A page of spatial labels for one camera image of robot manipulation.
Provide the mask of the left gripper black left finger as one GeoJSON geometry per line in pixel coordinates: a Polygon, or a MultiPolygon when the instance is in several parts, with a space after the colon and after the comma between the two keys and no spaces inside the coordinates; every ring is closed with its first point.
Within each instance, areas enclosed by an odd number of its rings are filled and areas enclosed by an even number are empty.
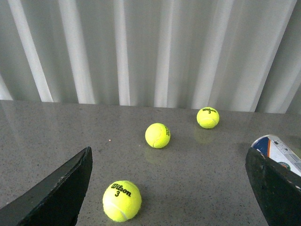
{"type": "Polygon", "coordinates": [[[0,209],[2,226],[74,226],[93,166],[86,147],[19,198],[0,209]]]}

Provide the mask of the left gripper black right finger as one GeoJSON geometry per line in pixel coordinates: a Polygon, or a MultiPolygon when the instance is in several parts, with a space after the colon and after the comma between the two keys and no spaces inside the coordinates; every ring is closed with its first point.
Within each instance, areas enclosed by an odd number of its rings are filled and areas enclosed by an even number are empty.
{"type": "Polygon", "coordinates": [[[254,148],[246,172],[255,198],[270,226],[301,224],[301,177],[254,148]]]}

